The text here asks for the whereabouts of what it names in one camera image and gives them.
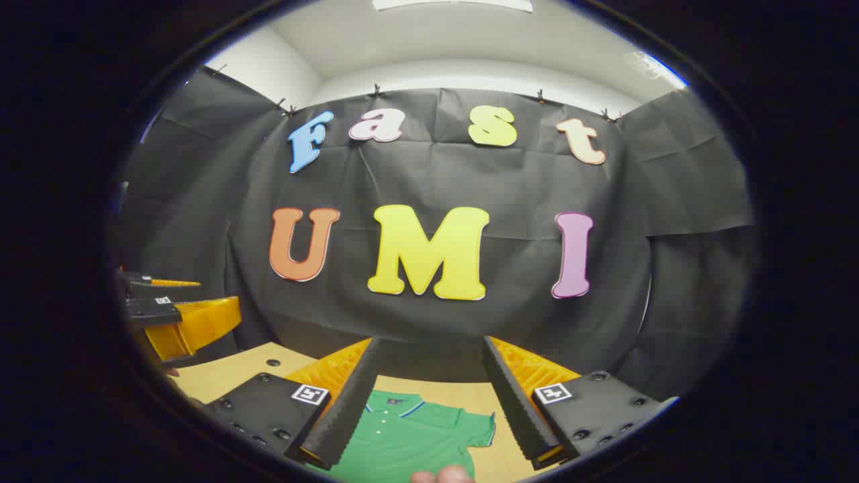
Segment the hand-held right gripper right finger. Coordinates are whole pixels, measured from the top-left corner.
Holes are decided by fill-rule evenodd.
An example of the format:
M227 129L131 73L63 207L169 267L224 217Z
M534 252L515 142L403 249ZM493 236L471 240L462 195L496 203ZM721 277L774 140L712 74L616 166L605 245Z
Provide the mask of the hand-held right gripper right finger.
M497 337L483 339L492 388L535 470L585 458L633 435L677 403L604 370L580 375Z

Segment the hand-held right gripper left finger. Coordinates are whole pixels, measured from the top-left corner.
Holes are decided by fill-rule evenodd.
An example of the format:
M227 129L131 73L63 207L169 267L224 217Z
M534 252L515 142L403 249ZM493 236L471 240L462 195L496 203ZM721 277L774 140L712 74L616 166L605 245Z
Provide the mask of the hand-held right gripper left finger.
M381 360L375 337L321 358L269 342L191 366L190 397L255 450L328 470L366 410Z

